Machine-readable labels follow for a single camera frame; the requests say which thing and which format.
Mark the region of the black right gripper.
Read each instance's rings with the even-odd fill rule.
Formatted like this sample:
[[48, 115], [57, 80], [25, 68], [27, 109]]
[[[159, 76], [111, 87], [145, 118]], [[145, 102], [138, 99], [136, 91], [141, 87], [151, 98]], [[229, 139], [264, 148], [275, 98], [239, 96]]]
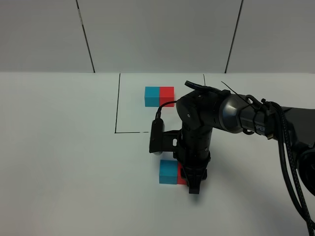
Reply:
[[202, 126], [193, 130], [183, 123], [179, 137], [179, 147], [183, 149], [177, 154], [182, 165], [181, 178], [189, 188], [190, 194], [199, 194], [201, 182], [207, 179], [207, 166], [211, 160], [210, 141], [212, 127]]

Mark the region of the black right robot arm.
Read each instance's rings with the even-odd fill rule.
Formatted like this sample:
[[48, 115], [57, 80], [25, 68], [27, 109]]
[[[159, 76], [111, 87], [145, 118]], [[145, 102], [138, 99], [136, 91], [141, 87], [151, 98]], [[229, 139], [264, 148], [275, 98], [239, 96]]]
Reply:
[[186, 82], [192, 92], [177, 100], [182, 121], [178, 142], [179, 160], [190, 193], [197, 194], [210, 161], [213, 129], [229, 133], [258, 134], [274, 139], [291, 151], [293, 168], [304, 186], [315, 191], [315, 112], [313, 109], [282, 107], [258, 101], [251, 95], [238, 95]]

